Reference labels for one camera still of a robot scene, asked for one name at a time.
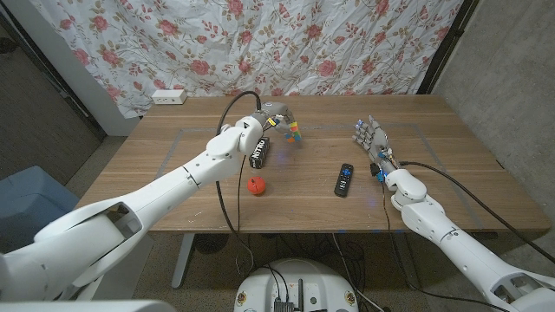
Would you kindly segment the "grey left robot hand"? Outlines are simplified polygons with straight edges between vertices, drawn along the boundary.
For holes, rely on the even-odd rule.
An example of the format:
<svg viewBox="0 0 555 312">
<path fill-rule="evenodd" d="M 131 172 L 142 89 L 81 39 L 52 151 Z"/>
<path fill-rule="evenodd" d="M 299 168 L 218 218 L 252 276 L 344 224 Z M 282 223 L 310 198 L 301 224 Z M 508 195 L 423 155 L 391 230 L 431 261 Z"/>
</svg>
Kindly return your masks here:
<svg viewBox="0 0 555 312">
<path fill-rule="evenodd" d="M 301 140 L 299 125 L 292 111 L 281 102 L 265 102 L 252 115 L 263 129 L 273 128 L 289 142 Z"/>
</svg>

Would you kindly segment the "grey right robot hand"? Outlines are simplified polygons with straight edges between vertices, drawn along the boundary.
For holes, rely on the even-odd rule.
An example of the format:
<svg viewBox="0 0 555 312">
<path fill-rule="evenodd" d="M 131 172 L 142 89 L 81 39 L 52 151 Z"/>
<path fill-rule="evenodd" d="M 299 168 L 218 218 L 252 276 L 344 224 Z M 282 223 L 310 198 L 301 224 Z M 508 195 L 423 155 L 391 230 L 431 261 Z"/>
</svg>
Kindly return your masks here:
<svg viewBox="0 0 555 312">
<path fill-rule="evenodd" d="M 398 169 L 388 136 L 371 115 L 368 121 L 359 120 L 355 124 L 352 139 L 368 154 L 372 173 L 380 171 L 387 176 Z"/>
</svg>

